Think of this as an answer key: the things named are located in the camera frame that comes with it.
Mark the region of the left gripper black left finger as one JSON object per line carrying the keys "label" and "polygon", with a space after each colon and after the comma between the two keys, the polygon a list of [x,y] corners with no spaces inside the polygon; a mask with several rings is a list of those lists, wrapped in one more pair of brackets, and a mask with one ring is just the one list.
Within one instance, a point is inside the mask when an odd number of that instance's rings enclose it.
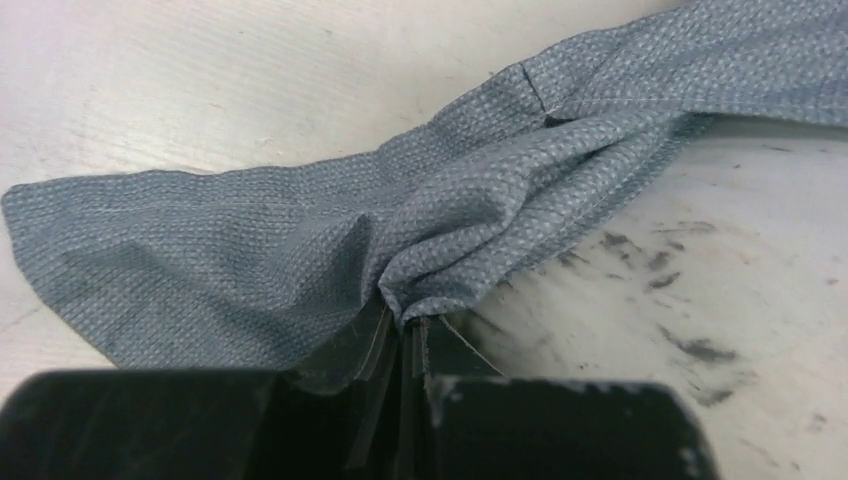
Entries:
{"label": "left gripper black left finger", "polygon": [[284,370],[52,371],[1,411],[5,479],[389,479],[398,338],[372,300]]}

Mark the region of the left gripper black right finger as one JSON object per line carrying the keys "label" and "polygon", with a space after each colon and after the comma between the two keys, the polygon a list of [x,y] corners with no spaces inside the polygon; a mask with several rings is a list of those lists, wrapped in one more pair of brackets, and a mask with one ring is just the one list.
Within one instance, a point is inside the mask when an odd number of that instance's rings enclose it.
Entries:
{"label": "left gripper black right finger", "polygon": [[411,479],[715,479],[694,414],[668,387],[512,378],[449,324],[407,329]]}

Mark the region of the patchwork green beige pillowcase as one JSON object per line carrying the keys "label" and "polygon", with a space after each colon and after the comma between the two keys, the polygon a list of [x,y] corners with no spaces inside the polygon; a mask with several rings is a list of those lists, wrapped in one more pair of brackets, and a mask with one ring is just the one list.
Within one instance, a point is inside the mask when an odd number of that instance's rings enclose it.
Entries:
{"label": "patchwork green beige pillowcase", "polygon": [[847,123],[843,1],[696,1],[565,39],[374,151],[18,185],[42,302],[116,365],[279,368],[380,296],[476,305],[627,205],[718,116]]}

